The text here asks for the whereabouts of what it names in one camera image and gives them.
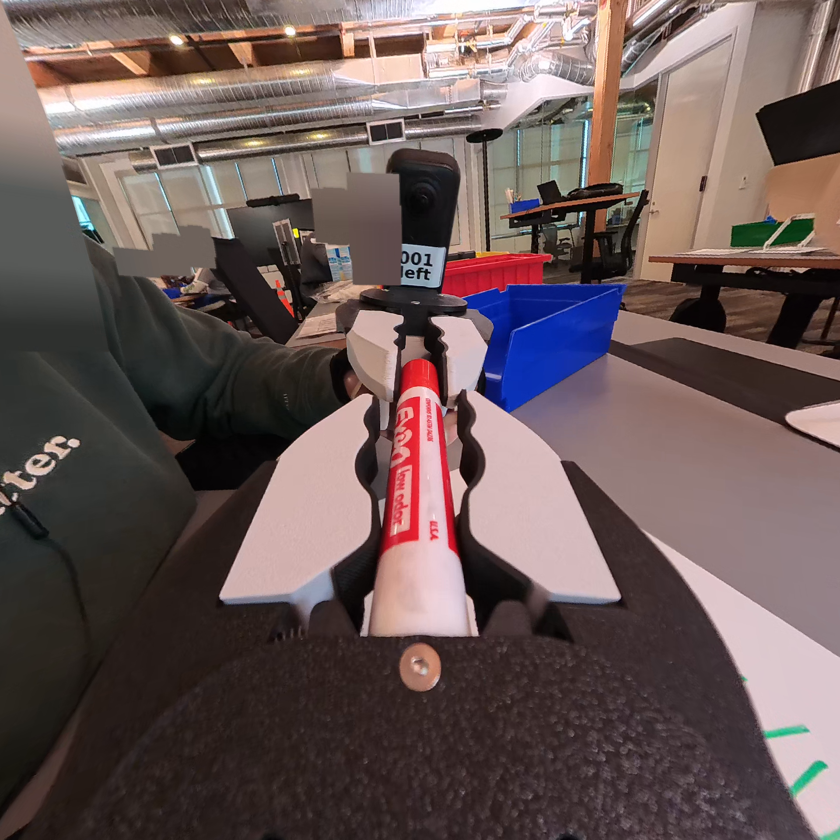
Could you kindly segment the red plastic bin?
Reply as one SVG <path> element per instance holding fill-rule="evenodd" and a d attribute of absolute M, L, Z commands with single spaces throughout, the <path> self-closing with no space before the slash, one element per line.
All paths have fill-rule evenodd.
<path fill-rule="evenodd" d="M 457 259 L 448 261 L 442 293 L 459 298 L 512 285 L 543 283 L 543 266 L 551 255 L 510 254 L 495 259 Z"/>

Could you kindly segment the black office chair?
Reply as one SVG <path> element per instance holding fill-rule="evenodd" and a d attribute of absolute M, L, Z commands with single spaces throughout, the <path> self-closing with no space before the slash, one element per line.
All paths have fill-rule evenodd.
<path fill-rule="evenodd" d="M 646 205 L 649 203 L 649 191 L 640 192 L 637 204 L 624 229 L 623 236 L 615 250 L 613 238 L 608 232 L 595 234 L 598 243 L 599 256 L 594 257 L 591 263 L 591 279 L 602 282 L 617 277 L 626 277 L 634 265 L 633 236 L 639 218 Z"/>

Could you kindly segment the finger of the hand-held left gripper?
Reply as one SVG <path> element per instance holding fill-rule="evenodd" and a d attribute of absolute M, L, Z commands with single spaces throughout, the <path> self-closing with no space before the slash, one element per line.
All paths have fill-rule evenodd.
<path fill-rule="evenodd" d="M 399 336 L 403 316 L 383 310 L 360 310 L 347 333 L 346 350 L 360 383 L 378 399 L 394 401 Z"/>
<path fill-rule="evenodd" d="M 460 393 L 478 386 L 488 344 L 471 318 L 436 316 L 428 324 L 441 401 L 447 408 L 455 408 Z"/>

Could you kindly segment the green plastic bin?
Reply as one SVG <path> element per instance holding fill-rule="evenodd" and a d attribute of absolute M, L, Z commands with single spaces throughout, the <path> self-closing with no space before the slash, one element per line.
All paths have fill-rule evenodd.
<path fill-rule="evenodd" d="M 767 217 L 758 223 L 739 224 L 731 228 L 730 246 L 734 249 L 779 248 L 802 246 L 813 237 L 814 216 L 794 215 L 783 222 Z"/>

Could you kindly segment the red marker cap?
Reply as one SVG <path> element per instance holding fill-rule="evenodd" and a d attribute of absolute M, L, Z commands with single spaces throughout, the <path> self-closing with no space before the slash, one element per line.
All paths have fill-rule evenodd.
<path fill-rule="evenodd" d="M 401 371 L 400 397 L 416 387 L 428 389 L 436 398 L 440 397 L 438 373 L 430 360 L 410 360 L 404 364 Z"/>

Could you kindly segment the small white whiteboard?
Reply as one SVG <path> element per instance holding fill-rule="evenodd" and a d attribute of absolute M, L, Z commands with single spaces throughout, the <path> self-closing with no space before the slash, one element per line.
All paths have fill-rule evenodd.
<path fill-rule="evenodd" d="M 813 832 L 839 837 L 839 659 L 666 543 L 717 627 L 749 693 L 766 745 Z"/>

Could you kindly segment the white door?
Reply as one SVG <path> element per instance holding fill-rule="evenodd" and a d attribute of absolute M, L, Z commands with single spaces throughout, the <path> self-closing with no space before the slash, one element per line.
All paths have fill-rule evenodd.
<path fill-rule="evenodd" d="M 732 39 L 727 38 L 664 78 L 639 279 L 667 281 L 670 267 L 650 259 L 686 252 L 694 243 L 731 55 Z"/>

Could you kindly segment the person's left forearm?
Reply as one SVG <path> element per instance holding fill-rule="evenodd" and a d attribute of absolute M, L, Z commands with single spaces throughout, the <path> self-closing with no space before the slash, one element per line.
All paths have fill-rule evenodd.
<path fill-rule="evenodd" d="M 108 348 L 167 435 L 292 440 L 350 401 L 344 351 L 291 350 L 178 308 L 151 280 L 120 276 L 104 247 L 83 242 Z"/>

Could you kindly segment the black floor lamp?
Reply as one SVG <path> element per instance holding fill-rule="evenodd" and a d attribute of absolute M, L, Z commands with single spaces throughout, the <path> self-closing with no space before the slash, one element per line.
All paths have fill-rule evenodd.
<path fill-rule="evenodd" d="M 499 128 L 486 128 L 473 131 L 466 135 L 465 140 L 469 144 L 480 147 L 481 159 L 481 183 L 482 183 L 482 208 L 484 218 L 484 250 L 490 252 L 490 191 L 489 191 L 489 166 L 488 166 L 488 145 L 499 139 L 503 130 Z"/>

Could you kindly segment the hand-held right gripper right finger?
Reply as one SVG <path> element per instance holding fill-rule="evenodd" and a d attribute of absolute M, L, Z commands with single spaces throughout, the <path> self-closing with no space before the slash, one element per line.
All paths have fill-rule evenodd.
<path fill-rule="evenodd" d="M 483 395 L 458 398 L 462 557 L 477 606 L 524 599 L 603 605 L 620 591 L 561 458 Z"/>

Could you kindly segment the wooden standing desk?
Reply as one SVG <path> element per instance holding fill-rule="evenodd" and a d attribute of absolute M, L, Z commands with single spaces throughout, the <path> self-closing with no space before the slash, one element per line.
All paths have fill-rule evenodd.
<path fill-rule="evenodd" d="M 592 284 L 596 282 L 591 279 L 592 260 L 594 257 L 599 256 L 598 243 L 595 239 L 595 234 L 597 234 L 597 232 L 595 231 L 596 212 L 602 209 L 607 209 L 620 203 L 624 203 L 625 201 L 630 200 L 631 198 L 638 199 L 639 194 L 640 192 L 630 192 L 624 193 L 622 195 L 592 198 L 579 202 L 569 202 L 566 200 L 565 197 L 562 203 L 557 203 L 548 206 L 544 206 L 541 204 L 541 206 L 533 212 L 517 214 L 509 213 L 507 215 L 500 216 L 500 219 L 507 219 L 511 228 L 530 226 L 530 252 L 534 255 L 537 255 L 539 252 L 539 236 L 541 228 L 546 227 L 553 222 L 562 221 L 566 215 L 577 215 L 583 213 L 585 215 L 585 219 L 581 260 L 577 264 L 574 264 L 570 268 L 570 270 L 578 270 L 581 273 L 581 283 Z"/>

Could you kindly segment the black sign stand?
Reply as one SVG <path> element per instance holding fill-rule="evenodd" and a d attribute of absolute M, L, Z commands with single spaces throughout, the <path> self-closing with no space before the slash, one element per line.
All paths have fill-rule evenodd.
<path fill-rule="evenodd" d="M 266 282 L 245 247 L 237 240 L 213 237 L 216 274 L 259 331 L 278 344 L 285 345 L 298 329 L 287 304 L 277 290 Z"/>

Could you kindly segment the black monitor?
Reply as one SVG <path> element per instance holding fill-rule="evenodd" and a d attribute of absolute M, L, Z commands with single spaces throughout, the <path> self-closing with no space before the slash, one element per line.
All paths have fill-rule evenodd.
<path fill-rule="evenodd" d="M 309 198 L 272 196 L 258 199 L 253 206 L 230 207 L 226 214 L 234 237 L 258 266 L 268 265 L 268 249 L 278 247 L 274 223 L 284 219 L 290 221 L 296 239 L 314 231 L 312 200 Z"/>

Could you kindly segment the blue plastic bin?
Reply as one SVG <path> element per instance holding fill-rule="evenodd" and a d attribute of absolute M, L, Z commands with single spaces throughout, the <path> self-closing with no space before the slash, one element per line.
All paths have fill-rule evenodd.
<path fill-rule="evenodd" d="M 601 358 L 626 285 L 513 285 L 467 297 L 493 324 L 485 397 L 512 412 Z"/>

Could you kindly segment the red dry erase marker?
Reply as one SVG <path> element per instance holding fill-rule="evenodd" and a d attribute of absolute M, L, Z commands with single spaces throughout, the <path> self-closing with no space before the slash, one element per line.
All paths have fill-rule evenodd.
<path fill-rule="evenodd" d="M 470 635 L 438 394 L 413 385 L 395 415 L 369 635 Z"/>

